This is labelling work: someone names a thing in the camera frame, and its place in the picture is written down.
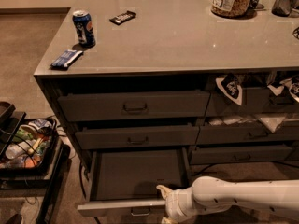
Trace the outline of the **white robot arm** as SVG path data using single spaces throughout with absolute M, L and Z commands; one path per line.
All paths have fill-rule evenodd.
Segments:
M 201 176 L 186 189 L 156 187 L 165 201 L 163 223 L 179 224 L 194 216 L 224 212 L 240 206 L 273 215 L 299 218 L 299 181 L 228 182 Z

